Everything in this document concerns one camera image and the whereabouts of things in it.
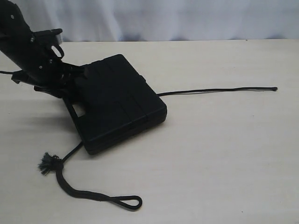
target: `table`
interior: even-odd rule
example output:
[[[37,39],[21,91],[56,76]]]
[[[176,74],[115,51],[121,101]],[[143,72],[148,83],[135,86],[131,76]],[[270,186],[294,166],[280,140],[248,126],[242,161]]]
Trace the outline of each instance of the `table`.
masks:
[[[122,53],[157,92],[277,86],[277,92],[163,97],[162,125],[65,165],[76,189],[139,195],[137,212],[74,199],[44,152],[65,156],[79,136],[63,104],[0,76],[1,224],[298,224],[299,40],[65,42],[65,62]],[[0,70],[17,70],[0,55]]]

